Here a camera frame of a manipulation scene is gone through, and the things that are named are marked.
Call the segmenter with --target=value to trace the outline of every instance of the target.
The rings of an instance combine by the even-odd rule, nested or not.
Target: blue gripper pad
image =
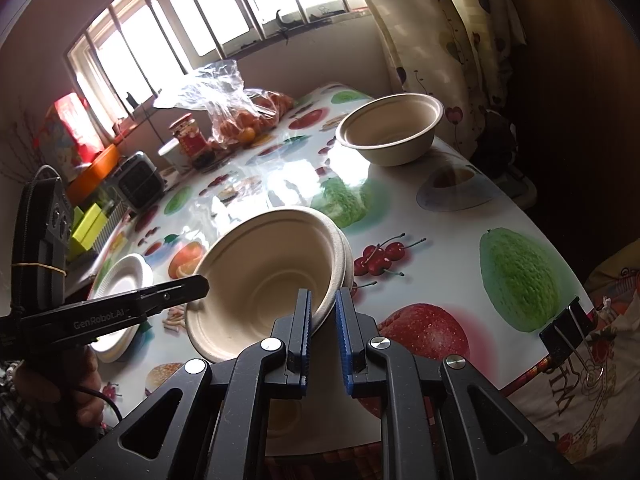
[[[302,370],[300,371],[302,394],[306,395],[309,375],[309,341],[311,341],[311,294],[306,296],[305,330],[302,336]]]
[[[351,293],[348,288],[339,289],[335,293],[335,325],[338,331],[338,347],[340,348],[340,362],[342,364],[342,380],[347,393],[353,393],[353,353],[351,351],[351,341],[349,338],[349,330],[347,326],[347,317],[344,311],[344,301],[341,294],[342,290],[346,290],[349,295],[348,301],[351,303]]]

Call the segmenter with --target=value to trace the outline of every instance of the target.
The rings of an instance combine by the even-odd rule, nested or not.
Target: cloth
[[[469,158],[488,107],[506,100],[511,45],[524,42],[511,0],[365,0],[396,91],[445,106],[436,134]]]
[[[640,270],[640,239],[620,249],[597,266],[584,283],[588,294],[606,290],[616,280],[622,280]]]
[[[626,258],[614,257],[617,272],[610,260],[605,266],[617,279],[599,280],[597,290],[585,285],[598,325],[587,337],[590,352],[585,345],[578,352],[589,366],[603,367],[598,384],[587,387],[585,371],[572,356],[509,396],[572,463],[610,460],[640,416],[640,274],[629,271],[635,251],[625,252]],[[602,272],[592,276],[602,278]]]
[[[57,480],[69,467],[56,448],[40,412],[16,392],[13,371],[18,363],[0,363],[0,424],[31,468],[43,479]]]

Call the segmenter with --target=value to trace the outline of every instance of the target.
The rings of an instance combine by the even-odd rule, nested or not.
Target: window
[[[113,137],[113,125],[133,120],[134,105],[172,78],[278,34],[283,22],[296,27],[365,6],[364,0],[114,0],[67,57]]]

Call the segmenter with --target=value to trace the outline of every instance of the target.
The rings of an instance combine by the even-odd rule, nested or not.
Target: white paper plate
[[[100,286],[94,290],[89,299],[113,296],[154,284],[154,274],[145,259],[139,254],[128,254],[111,267]],[[123,328],[117,332],[100,336],[91,343],[98,359],[103,363],[114,362],[127,349],[139,325]]]

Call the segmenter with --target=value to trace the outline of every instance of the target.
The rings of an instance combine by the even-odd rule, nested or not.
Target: fruit print tablecloth
[[[131,252],[144,256],[156,283],[187,276],[238,223],[270,208],[305,205],[335,221],[355,258],[365,251],[368,259],[368,246],[373,251],[404,234],[385,244],[382,254],[361,260],[364,274],[355,279],[357,285],[377,282],[354,288],[354,302],[382,323],[383,332],[404,336],[412,351],[427,356],[464,354],[498,388],[525,373],[530,378],[546,356],[540,328],[575,296],[590,311],[585,291],[529,218],[438,138],[424,157],[396,168],[372,166],[337,143],[340,120],[367,100],[340,84],[319,88],[250,149],[208,174],[185,176],[146,213],[123,220],[102,256],[97,282]],[[454,126],[443,120],[438,128]],[[427,241],[402,249],[422,238]],[[182,314],[175,307],[154,316],[118,362],[100,365],[106,392],[123,414],[199,356]],[[267,455],[380,439],[379,420],[344,394],[333,323],[329,318],[312,341],[302,419],[289,434],[268,439]],[[108,409],[106,418],[114,422]]]

